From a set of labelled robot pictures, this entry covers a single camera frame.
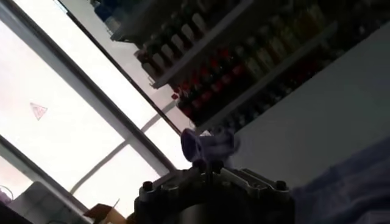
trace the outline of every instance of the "bottle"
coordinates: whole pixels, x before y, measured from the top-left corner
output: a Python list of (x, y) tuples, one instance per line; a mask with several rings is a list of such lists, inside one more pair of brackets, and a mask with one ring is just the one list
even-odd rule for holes
[(172, 66), (172, 62), (161, 52), (161, 48), (153, 41), (144, 43), (144, 50), (148, 56), (160, 67), (162, 70)]
[(215, 80), (221, 82), (221, 103), (227, 105), (234, 98), (234, 89), (232, 89), (232, 75), (230, 71), (226, 71), (224, 67), (215, 59), (210, 59), (210, 69)]
[(249, 37), (246, 40), (246, 44), (251, 48), (251, 50), (254, 52), (257, 60), (260, 62), (260, 65), (264, 68), (265, 71), (270, 71), (272, 68), (275, 67), (275, 63), (272, 60), (272, 57), (269, 55), (268, 51), (261, 47), (255, 37)]
[(209, 72), (205, 65), (202, 65), (200, 68), (200, 79), (203, 86), (209, 88), (212, 92), (213, 98), (212, 103), (209, 107), (210, 113), (214, 115), (222, 108), (222, 82), (216, 79), (212, 73)]
[(164, 23), (161, 26), (161, 29), (163, 30), (165, 37), (170, 40), (182, 54), (185, 54), (192, 47), (192, 44), (183, 37), (181, 32), (175, 33), (175, 29), (168, 25), (168, 23)]
[(171, 19), (174, 27), (185, 36), (186, 41), (191, 44), (195, 43), (197, 36), (185, 19), (176, 12), (171, 15)]
[(264, 72), (260, 68), (260, 65), (256, 62), (255, 59), (249, 56), (249, 54), (245, 51), (245, 49), (238, 45), (235, 48), (235, 52), (237, 56), (244, 62), (246, 69), (248, 70), (249, 74), (255, 79), (259, 80), (262, 77), (264, 77)]
[(191, 107), (189, 107), (177, 93), (173, 94), (172, 99), (176, 101), (176, 107), (186, 116), (188, 117), (194, 124), (197, 123), (193, 118), (193, 111)]
[(161, 48), (161, 52), (171, 62), (177, 61), (182, 56), (179, 49), (170, 40), (167, 40), (164, 35), (152, 34), (151, 40), (157, 43), (157, 45)]
[(286, 26), (280, 16), (273, 16), (270, 22), (276, 30), (276, 35), (281, 39), (285, 47), (289, 49), (290, 53), (293, 53), (300, 48), (300, 42), (294, 35), (293, 30), (289, 26)]
[(257, 30), (258, 38), (265, 43), (265, 48), (270, 53), (275, 64), (279, 64), (287, 57), (287, 51), (282, 41), (273, 36), (269, 26), (263, 26)]
[(188, 3), (182, 4), (182, 12), (187, 23), (195, 30), (198, 38), (201, 38), (208, 30), (202, 14)]
[(151, 60), (151, 58), (149, 58), (145, 50), (136, 51), (134, 56), (141, 62), (142, 68), (153, 80), (157, 80), (161, 77), (162, 70), (153, 60)]
[(233, 82), (232, 91), (235, 96), (240, 95), (255, 83), (255, 79), (249, 75), (240, 59), (235, 54), (232, 54), (229, 49), (219, 49), (218, 55), (221, 59), (220, 64), (225, 73), (231, 74)]
[(317, 4), (313, 4), (307, 8), (307, 14), (314, 21), (319, 31), (323, 30), (326, 25), (326, 19), (321, 8)]
[(213, 93), (212, 91), (207, 87), (201, 84), (199, 80), (199, 76), (196, 74), (196, 71), (193, 73), (193, 91), (195, 92), (197, 98), (202, 102), (202, 118), (204, 121), (207, 121), (210, 117), (212, 117), (210, 107), (212, 107), (212, 99), (213, 99)]

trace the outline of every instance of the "red bottle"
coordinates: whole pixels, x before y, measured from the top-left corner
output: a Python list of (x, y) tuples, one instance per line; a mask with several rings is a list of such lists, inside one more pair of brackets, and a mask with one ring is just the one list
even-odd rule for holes
[(234, 89), (234, 95), (239, 96), (242, 92), (252, 86), (255, 80), (247, 73), (241, 60), (227, 48), (218, 50), (218, 55), (221, 58), (220, 64), (224, 71), (231, 72), (232, 74), (232, 89)]
[(209, 113), (207, 117), (211, 117), (216, 114), (223, 106), (221, 103), (221, 91), (223, 88), (222, 82), (216, 79), (212, 72), (210, 72), (206, 66), (202, 66), (200, 69), (200, 79), (204, 87), (209, 88), (213, 94), (213, 97), (208, 107)]
[(191, 109), (191, 107), (188, 107), (185, 105), (185, 103), (183, 103), (183, 101), (179, 98), (179, 95), (177, 94), (173, 94), (172, 96), (172, 99), (176, 101), (176, 106), (177, 108), (186, 116), (188, 117), (192, 122), (193, 121), (193, 111)]

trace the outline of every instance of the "dark bottle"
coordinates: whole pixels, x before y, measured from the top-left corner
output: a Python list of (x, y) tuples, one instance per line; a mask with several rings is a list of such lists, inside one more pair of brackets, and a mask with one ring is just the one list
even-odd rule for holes
[(274, 63), (277, 65), (287, 57), (287, 51), (279, 37), (275, 36), (269, 26), (263, 26), (257, 30), (258, 39), (264, 43)]
[(198, 39), (201, 38), (208, 30), (206, 21), (202, 14), (193, 6), (183, 3), (182, 12), (190, 27), (197, 34)]
[(185, 21), (185, 19), (178, 13), (171, 15), (174, 27), (179, 30), (190, 43), (195, 43), (197, 35), (195, 30)]
[(231, 74), (234, 96), (240, 95), (253, 85), (255, 80), (249, 75), (243, 63), (235, 54), (232, 54), (227, 48), (223, 48), (218, 50), (218, 55), (225, 74)]
[(260, 68), (260, 65), (257, 63), (255, 59), (253, 59), (242, 46), (236, 46), (235, 48), (236, 55), (244, 63), (249, 74), (255, 79), (259, 80), (264, 77), (264, 72)]
[(208, 110), (210, 114), (214, 115), (222, 108), (221, 102), (221, 90), (222, 90), (222, 82), (213, 77), (213, 73), (209, 72), (206, 66), (202, 66), (200, 68), (200, 80), (201, 84), (210, 89), (213, 97), (210, 102), (210, 106)]
[(161, 52), (161, 48), (159, 48), (156, 42), (149, 41), (144, 43), (144, 50), (162, 70), (172, 66), (172, 62)]
[(203, 123), (202, 117), (202, 101), (198, 99), (193, 90), (191, 89), (187, 81), (183, 82), (181, 86), (183, 96), (187, 99), (188, 103), (193, 109), (193, 122), (195, 125)]
[(213, 115), (210, 111), (210, 107), (213, 106), (213, 92), (200, 82), (196, 72), (193, 74), (192, 90), (196, 99), (202, 103), (201, 121), (206, 122)]
[(179, 96), (177, 94), (173, 94), (172, 99), (176, 101), (177, 108), (186, 116), (188, 117), (192, 122), (194, 122), (193, 113), (191, 107), (188, 107), (185, 105), (185, 103), (182, 102), (181, 99), (179, 99)]
[(227, 105), (236, 97), (236, 92), (233, 86), (232, 71), (222, 64), (223, 60), (217, 61), (214, 58), (210, 60), (210, 68), (214, 79), (222, 82), (221, 103)]
[(185, 54), (191, 47), (192, 44), (189, 42), (186, 37), (182, 34), (181, 31), (177, 32), (175, 28), (164, 23), (161, 26), (164, 36), (168, 39), (182, 54)]
[(265, 47), (260, 46), (255, 37), (247, 38), (246, 44), (250, 47), (253, 54), (260, 62), (260, 65), (264, 68), (265, 71), (269, 72), (275, 67), (275, 63), (272, 57), (269, 55)]
[(160, 47), (161, 52), (172, 62), (177, 61), (182, 53), (179, 49), (171, 42), (171, 40), (165, 38), (164, 35), (153, 34), (151, 40), (156, 42), (157, 46)]
[(161, 76), (162, 69), (148, 56), (145, 50), (136, 51), (134, 56), (141, 62), (142, 68), (153, 80), (157, 80)]

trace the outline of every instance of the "shelf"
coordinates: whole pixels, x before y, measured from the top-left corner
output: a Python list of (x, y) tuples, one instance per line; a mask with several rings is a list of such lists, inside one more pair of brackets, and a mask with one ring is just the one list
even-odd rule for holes
[(242, 15), (253, 3), (254, 0), (242, 0), (229, 14), (227, 14), (214, 28), (212, 28), (203, 39), (199, 40), (173, 67), (167, 70), (152, 86), (156, 89), (166, 85), (178, 73), (187, 70), (186, 66), (193, 62), (196, 56), (208, 52), (211, 42), (225, 31), (236, 19)]
[(224, 107), (220, 112), (215, 114), (211, 119), (206, 121), (199, 128), (196, 128), (196, 132), (202, 133), (203, 131), (208, 130), (211, 127), (214, 127), (215, 125), (219, 125), (231, 112), (237, 109), (241, 104), (248, 101), (251, 97), (253, 97), (266, 85), (271, 83), (276, 77), (278, 77), (278, 75), (280, 75), (285, 70), (290, 68), (301, 58), (309, 54), (313, 49), (315, 49), (318, 45), (320, 45), (321, 42), (323, 42), (328, 37), (331, 37), (334, 33), (336, 33), (337, 28), (338, 28), (337, 22), (334, 22), (331, 25), (329, 25), (322, 33), (320, 33), (318, 36), (308, 41), (298, 51), (290, 55), (290, 57), (288, 57), (286, 60), (280, 63), (275, 69), (273, 69), (270, 73), (268, 73), (265, 77), (263, 77), (259, 82), (254, 84), (254, 86), (250, 87), (247, 91), (243, 92), (242, 95), (240, 95), (235, 100), (233, 100), (230, 104)]

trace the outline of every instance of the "window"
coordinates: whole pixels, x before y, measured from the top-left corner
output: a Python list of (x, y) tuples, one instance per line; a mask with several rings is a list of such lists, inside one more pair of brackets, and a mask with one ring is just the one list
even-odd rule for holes
[(126, 146), (106, 165), (99, 169), (76, 192), (75, 196), (91, 208), (96, 203), (113, 206), (126, 216), (134, 210), (134, 199), (145, 181), (155, 181), (159, 175), (142, 157)]
[(11, 199), (21, 195), (32, 181), (0, 156), (0, 191)]
[(71, 189), (123, 138), (0, 23), (0, 133)]
[[(68, 18), (55, 1), (15, 0), (15, 2), (84, 70), (138, 128), (142, 128), (149, 119), (156, 115), (157, 112)], [(130, 60), (135, 50), (131, 47), (126, 50), (128, 55), (124, 57), (127, 56)]]

